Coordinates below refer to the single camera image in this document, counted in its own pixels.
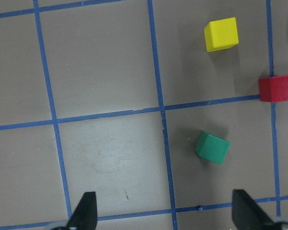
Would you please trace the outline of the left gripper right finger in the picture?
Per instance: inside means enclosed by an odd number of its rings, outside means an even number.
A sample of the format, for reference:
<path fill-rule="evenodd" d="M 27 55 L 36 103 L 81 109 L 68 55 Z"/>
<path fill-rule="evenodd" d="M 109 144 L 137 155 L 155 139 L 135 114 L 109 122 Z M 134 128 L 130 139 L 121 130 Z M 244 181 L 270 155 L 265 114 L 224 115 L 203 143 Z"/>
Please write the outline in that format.
<path fill-rule="evenodd" d="M 231 218 L 238 230 L 288 230 L 288 221 L 269 217 L 243 189 L 232 191 Z"/>

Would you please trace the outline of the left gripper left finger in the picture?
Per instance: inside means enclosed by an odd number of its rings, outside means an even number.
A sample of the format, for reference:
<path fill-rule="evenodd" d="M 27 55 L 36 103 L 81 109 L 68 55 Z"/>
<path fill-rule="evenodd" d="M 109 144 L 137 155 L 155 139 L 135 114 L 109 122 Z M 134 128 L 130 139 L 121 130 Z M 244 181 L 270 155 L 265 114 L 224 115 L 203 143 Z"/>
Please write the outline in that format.
<path fill-rule="evenodd" d="M 85 192 L 71 217 L 48 224 L 46 230 L 95 230 L 97 227 L 96 192 Z"/>

